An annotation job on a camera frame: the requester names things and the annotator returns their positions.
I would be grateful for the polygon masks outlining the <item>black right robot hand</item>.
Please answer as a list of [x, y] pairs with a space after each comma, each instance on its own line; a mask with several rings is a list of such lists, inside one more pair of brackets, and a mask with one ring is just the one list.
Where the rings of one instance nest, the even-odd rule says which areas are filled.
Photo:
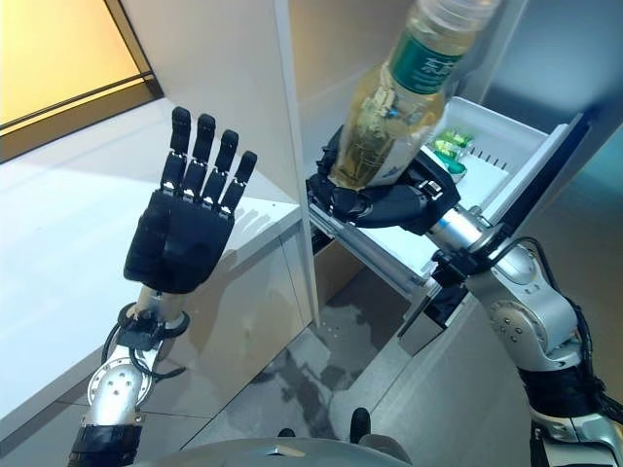
[[337, 129], [322, 147], [316, 173], [306, 181], [309, 201], [328, 215], [359, 228], [400, 227], [424, 235], [458, 205], [460, 195], [451, 175], [423, 151], [391, 185], [360, 191], [339, 187], [329, 174], [337, 160], [341, 133]]

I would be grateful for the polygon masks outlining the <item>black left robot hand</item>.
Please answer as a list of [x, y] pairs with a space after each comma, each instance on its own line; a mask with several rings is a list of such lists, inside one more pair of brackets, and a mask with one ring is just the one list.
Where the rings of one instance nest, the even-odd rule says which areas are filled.
[[257, 155], [243, 153], [228, 179], [238, 149], [238, 134], [223, 132], [212, 168], [208, 159], [215, 119], [201, 114], [196, 142], [189, 152], [191, 113], [171, 113], [171, 139], [160, 186], [139, 217], [124, 278], [170, 294], [187, 294], [212, 274], [235, 225], [235, 211], [254, 171]]

